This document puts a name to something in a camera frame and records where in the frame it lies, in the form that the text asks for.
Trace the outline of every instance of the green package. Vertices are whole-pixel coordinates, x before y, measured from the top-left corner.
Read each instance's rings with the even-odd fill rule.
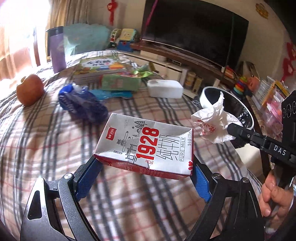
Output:
[[[101,79],[101,89],[108,91],[136,91],[141,78],[133,74],[105,74]]]

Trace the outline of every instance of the purple bottle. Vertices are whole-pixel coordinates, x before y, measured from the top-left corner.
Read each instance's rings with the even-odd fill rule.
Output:
[[[51,56],[54,73],[58,73],[66,68],[64,27],[51,28],[47,32],[47,55]]]

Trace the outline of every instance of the blue gripper pad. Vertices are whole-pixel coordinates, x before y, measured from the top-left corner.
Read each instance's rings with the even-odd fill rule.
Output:
[[[194,165],[192,176],[190,178],[198,195],[206,202],[209,202],[211,199],[209,182],[197,165]]]
[[[103,164],[97,159],[94,159],[89,165],[83,176],[77,182],[75,192],[75,198],[77,201],[80,201],[81,198],[85,198],[87,196],[102,167]]]

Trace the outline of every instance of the television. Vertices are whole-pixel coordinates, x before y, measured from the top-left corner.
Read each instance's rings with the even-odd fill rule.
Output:
[[[147,21],[154,2],[146,0],[142,40],[164,44],[221,67],[229,65],[235,69],[246,38],[248,20],[201,0],[158,0]]]

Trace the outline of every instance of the fingernail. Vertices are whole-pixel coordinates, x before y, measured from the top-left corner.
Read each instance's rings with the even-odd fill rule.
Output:
[[[267,188],[270,190],[270,191],[272,191],[273,190],[273,188],[275,187],[275,185],[273,184],[273,183],[267,183]]]
[[[270,215],[270,212],[271,211],[269,209],[266,209],[265,212],[264,212],[264,216],[268,217]]]

